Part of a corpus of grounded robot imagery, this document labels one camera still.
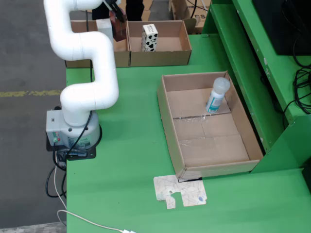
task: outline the black monitor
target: black monitor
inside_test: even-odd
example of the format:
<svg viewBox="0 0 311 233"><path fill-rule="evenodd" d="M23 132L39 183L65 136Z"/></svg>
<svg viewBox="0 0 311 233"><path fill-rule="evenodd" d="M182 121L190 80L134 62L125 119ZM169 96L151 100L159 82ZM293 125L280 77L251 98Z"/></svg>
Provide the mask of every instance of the black monitor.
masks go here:
<svg viewBox="0 0 311 233"><path fill-rule="evenodd" d="M311 55L311 0L253 0L257 14L279 55Z"/></svg>

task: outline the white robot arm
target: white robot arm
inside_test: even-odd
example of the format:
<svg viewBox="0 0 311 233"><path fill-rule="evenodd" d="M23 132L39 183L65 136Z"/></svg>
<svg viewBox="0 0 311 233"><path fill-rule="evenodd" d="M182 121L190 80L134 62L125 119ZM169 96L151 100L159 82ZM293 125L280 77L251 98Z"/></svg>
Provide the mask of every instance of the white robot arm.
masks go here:
<svg viewBox="0 0 311 233"><path fill-rule="evenodd" d="M61 104L66 123L85 125L89 112L109 108L119 97L113 46L100 32L74 33L70 11L94 9L103 0L44 0L50 41L53 51L64 60L90 59L95 81L66 87Z"/></svg>
<svg viewBox="0 0 311 233"><path fill-rule="evenodd" d="M57 148L86 150L94 146L100 138L100 126L97 114L93 112L91 116L90 111L109 108L119 97L113 45L109 38L100 32L74 33L71 29L70 11L94 9L102 2L44 0L53 51L67 61L92 60L95 74L92 83L66 87L60 96L62 110L47 112L48 140Z"/></svg>

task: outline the white bottle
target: white bottle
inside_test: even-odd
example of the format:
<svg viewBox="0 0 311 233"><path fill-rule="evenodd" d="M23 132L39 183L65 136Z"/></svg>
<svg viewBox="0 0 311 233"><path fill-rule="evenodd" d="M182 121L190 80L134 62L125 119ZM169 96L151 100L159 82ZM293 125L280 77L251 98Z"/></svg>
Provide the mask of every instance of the white bottle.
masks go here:
<svg viewBox="0 0 311 233"><path fill-rule="evenodd" d="M206 111L209 113L217 112L220 104L225 97L225 93L230 88L230 82L226 78L217 78L214 81L212 92L210 93L209 99L206 104Z"/></svg>

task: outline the concrete floor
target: concrete floor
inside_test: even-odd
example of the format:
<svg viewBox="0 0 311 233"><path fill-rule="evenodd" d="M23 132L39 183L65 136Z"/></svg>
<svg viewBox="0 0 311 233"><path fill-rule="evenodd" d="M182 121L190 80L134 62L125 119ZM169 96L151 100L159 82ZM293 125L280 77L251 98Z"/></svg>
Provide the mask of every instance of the concrete floor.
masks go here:
<svg viewBox="0 0 311 233"><path fill-rule="evenodd" d="M150 20L172 19L167 9L168 0L154 0ZM62 204L45 194L53 167L45 121L60 104L65 64L51 49L43 0L0 0L0 28L0 229L57 222Z"/></svg>

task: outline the person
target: person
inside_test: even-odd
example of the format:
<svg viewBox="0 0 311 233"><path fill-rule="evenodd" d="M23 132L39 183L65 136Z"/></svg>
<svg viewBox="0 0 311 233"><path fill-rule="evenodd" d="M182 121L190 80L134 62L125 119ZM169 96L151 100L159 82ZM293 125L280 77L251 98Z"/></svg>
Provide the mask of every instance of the person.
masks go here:
<svg viewBox="0 0 311 233"><path fill-rule="evenodd" d="M141 21L144 10L143 0L126 0L126 16L128 21ZM92 19L109 18L109 9L104 3L92 10Z"/></svg>

